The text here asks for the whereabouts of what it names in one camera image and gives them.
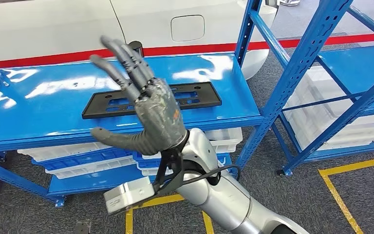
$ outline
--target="robotic arm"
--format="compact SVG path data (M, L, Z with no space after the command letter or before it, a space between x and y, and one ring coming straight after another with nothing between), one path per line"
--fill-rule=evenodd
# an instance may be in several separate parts
M213 221L238 234L308 234L292 220L265 208L226 170L219 167L216 152L200 129L186 130L180 109L168 85L153 72L135 51L118 40L101 37L125 68L125 78L111 63L98 56L91 61L117 82L144 126L137 135L113 134L96 127L98 141L117 148L136 150L145 155L161 152L156 180L148 177L124 183L106 193L109 214L128 210L156 196L176 190L200 207ZM173 173L165 175L166 169Z

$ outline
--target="floor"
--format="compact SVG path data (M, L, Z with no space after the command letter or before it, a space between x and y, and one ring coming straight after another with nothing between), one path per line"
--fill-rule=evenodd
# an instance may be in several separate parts
M359 45L325 46L324 49L356 46ZM281 72L281 66L270 53L261 70L248 81L259 106L267 101ZM250 132L251 128L243 129L244 139ZM232 154L233 158L242 146L243 142ZM33 166L28 156L11 154L10 160L2 164L4 167L38 184L49 183L49 175L41 167ZM240 183L261 204L294 220L312 234L354 234L352 219L347 220L339 207L340 201L338 204L335 200L335 192L329 190L318 169L372 159L374 153L307 163L296 168L292 176L280 177L275 175L275 170L286 159L276 137L269 132L244 169ZM364 233L374 234L374 166L328 177L356 225ZM92 234L125 233L128 225L125 214L106 214L102 192L69 196L65 207L55 208L39 197L0 183L0 234L72 234L77 221L83 219L91 221ZM216 234L228 233L215 223L212 226ZM209 233L201 211L186 201L134 210L132 229L134 234Z

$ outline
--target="car body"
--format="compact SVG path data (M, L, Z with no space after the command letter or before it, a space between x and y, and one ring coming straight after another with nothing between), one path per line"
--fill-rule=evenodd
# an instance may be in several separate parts
M100 35L144 48L178 54L185 46L220 46L238 38L246 0L0 0L0 61L73 55L103 49ZM263 1L260 15L271 26L277 1ZM252 41L263 41L254 30ZM243 73L252 77L267 49L246 55Z

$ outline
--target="red stripe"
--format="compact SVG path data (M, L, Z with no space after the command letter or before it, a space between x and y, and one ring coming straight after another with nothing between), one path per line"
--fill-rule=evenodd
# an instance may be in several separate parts
M279 40L284 48L296 47L300 39L284 39ZM374 41L374 34L351 35L330 37L325 42L325 45L346 44ZM234 51L236 43L227 44L209 44L209 45L186 45L186 46L170 46L170 47L156 47L144 48L145 56L159 56L159 55L179 55L179 54L194 54L194 53L211 53L211 52L225 52ZM249 50L268 49L269 46L265 41L251 42ZM97 54L102 57L112 57L112 53L106 49L90 50L82 52L74 52L59 55L39 56L32 58L19 58L12 60L0 61L0 68L2 67L17 67L17 66L34 66L57 64L63 62L74 62L86 60L90 55Z

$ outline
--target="shelf board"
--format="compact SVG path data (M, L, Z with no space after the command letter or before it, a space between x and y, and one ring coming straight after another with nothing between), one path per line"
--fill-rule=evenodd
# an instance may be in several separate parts
M374 85L374 46L323 51L317 59L348 95ZM365 114L374 114L374 103Z
M261 123L253 96L232 53L146 58L168 84L211 81L221 106L182 110L187 128L203 130ZM136 115L82 119L93 93L119 89L90 62L0 69L0 151L92 142L90 130L142 131Z
M279 119L282 122L286 132L289 135L289 138L293 144L293 146L297 149L298 153L302 152L298 141L296 140L295 133L290 125L290 123L286 120L283 113L279 115ZM374 142L369 145L362 145L362 146L354 146L354 147L346 147L346 148L339 148L339 149L331 149L331 150L316 150L312 154L309 155L305 159L305 162L311 161L319 161L324 159L330 159L334 157L340 157L344 155L350 154L359 154L364 152L371 152L374 151Z
M230 154L226 154L225 158L225 165L230 165ZM135 164L66 179L58 179L53 175L48 195L70 195L109 190L141 177L143 175Z

